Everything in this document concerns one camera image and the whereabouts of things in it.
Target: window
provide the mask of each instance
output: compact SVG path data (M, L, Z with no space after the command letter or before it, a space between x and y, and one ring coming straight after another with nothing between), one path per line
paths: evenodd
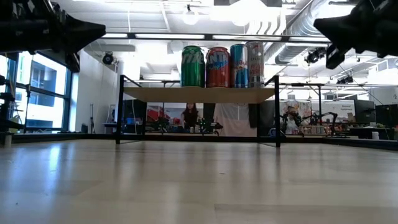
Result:
M8 58L0 55L0 75L4 77L8 77ZM4 93L6 91L6 86L0 86L0 93Z
M27 109L27 127L61 128L64 99L32 92Z
M26 117L28 131L68 128L68 120L64 123L68 119L68 114L64 114L64 106L69 107L70 95L67 90L70 79L67 68L49 58L40 54L30 55L28 52L19 54L16 102L22 124ZM26 92L28 84L29 99Z
M12 116L15 118L15 120L18 120L20 124L24 124L26 116L27 93L25 89L16 88L15 96L16 107L14 109L16 111L12 113Z
M39 54L33 56L30 85L32 87L65 94L67 68Z

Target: blue soda can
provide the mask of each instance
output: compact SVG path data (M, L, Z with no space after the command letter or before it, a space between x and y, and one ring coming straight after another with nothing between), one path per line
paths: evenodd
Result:
M244 44L231 46L231 76L232 88L247 88L249 83L248 75L248 48Z

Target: glass window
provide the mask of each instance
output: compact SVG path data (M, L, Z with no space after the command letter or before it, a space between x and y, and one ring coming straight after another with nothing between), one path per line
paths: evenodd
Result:
M0 55L0 75L4 77L8 77L8 58ZM4 93L6 91L6 86L0 86L0 93Z
M18 121L20 124L25 123L25 115L26 115L26 102L27 102L27 97L26 97L26 90L17 88L15 92L15 103L16 107L14 108L15 110L12 113L12 117L14 118L15 122Z
M19 54L17 82L65 94L67 68L40 54Z
M30 84L58 94L65 94L67 68L44 56L33 56Z
M33 56L28 52L20 53L18 56L17 82L29 84L30 67L32 66Z
M27 127L61 128L63 98L31 92L27 109Z

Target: security camera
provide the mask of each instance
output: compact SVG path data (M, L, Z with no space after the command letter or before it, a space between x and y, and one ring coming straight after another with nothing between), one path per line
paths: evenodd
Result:
M105 65L111 65L113 60L113 52L106 52L105 56L102 58L102 62L104 62Z

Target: silver soda can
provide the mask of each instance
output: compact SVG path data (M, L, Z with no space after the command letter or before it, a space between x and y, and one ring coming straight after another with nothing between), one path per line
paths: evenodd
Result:
M249 88L261 88L264 83L264 46L261 41L249 41Z

